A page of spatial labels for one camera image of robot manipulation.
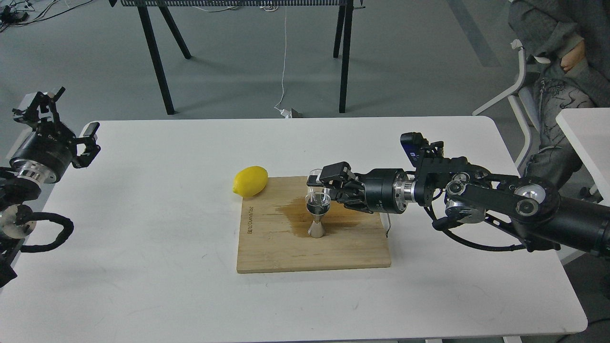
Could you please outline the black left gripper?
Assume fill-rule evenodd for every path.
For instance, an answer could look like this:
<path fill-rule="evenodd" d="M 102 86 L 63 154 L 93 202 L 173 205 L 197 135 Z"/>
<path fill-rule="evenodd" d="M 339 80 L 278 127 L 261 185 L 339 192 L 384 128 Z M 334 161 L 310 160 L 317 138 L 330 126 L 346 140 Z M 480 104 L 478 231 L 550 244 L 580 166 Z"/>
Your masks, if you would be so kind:
<path fill-rule="evenodd" d="M 73 146 L 56 140 L 67 137 L 67 128 L 56 107 L 64 91 L 65 87 L 59 87 L 52 92 L 29 93 L 17 108 L 12 109 L 15 122 L 32 128 L 10 159 L 17 177 L 36 184 L 54 184 L 61 180 L 70 163 L 75 169 L 89 167 L 100 152 L 96 137 L 99 122 L 89 123 L 82 137 L 74 139 Z M 75 148 L 78 145 L 85 146 L 79 155 Z"/>

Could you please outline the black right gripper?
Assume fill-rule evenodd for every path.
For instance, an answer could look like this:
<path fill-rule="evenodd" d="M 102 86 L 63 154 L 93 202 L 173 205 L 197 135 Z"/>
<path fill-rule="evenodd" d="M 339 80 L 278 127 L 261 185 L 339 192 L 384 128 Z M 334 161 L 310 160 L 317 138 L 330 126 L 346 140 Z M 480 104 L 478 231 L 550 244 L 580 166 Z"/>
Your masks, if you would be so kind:
<path fill-rule="evenodd" d="M 403 169 L 373 169 L 353 173 L 347 162 L 324 166 L 319 174 L 307 177 L 309 187 L 330 189 L 332 201 L 344 208 L 364 213 L 403 213 L 407 202 L 401 184 L 409 178 Z"/>

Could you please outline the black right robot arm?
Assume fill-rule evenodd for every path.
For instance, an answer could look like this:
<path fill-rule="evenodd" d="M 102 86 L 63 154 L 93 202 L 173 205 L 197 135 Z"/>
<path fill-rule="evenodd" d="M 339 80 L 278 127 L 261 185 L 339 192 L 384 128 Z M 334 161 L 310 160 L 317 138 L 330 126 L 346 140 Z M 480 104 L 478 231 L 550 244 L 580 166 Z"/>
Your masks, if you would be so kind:
<path fill-rule="evenodd" d="M 609 258 L 609 209 L 560 196 L 539 177 L 494 174 L 467 158 L 444 158 L 442 141 L 429 143 L 419 132 L 400 143 L 415 168 L 353 173 L 347 162 L 324 166 L 307 178 L 330 200 L 364 213 L 403 213 L 423 207 L 433 227 L 467 247 L 490 252 L 559 250 L 562 245 Z M 486 222 L 517 238 L 519 245 L 490 247 L 456 236 L 452 228 Z"/>

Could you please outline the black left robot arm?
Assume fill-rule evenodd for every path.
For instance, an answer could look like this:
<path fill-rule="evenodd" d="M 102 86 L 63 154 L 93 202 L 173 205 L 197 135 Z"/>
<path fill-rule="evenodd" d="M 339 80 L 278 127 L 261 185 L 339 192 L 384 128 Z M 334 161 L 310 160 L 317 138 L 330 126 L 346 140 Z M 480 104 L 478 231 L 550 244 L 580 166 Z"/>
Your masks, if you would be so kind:
<path fill-rule="evenodd" d="M 88 167 L 101 150 L 96 142 L 98 122 L 89 123 L 83 136 L 78 137 L 60 120 L 56 104 L 64 91 L 60 87 L 53 92 L 29 93 L 13 109 L 13 119 L 32 131 L 12 154 L 9 166 L 1 168 L 1 286 L 17 277 L 12 263 L 18 253 L 52 251 L 74 231 L 74 224 L 67 217 L 34 212 L 26 202 L 40 196 L 43 184 L 59 182 L 70 165 L 75 169 Z M 55 240 L 43 245 L 24 244 L 36 223 L 43 220 L 62 227 Z"/>

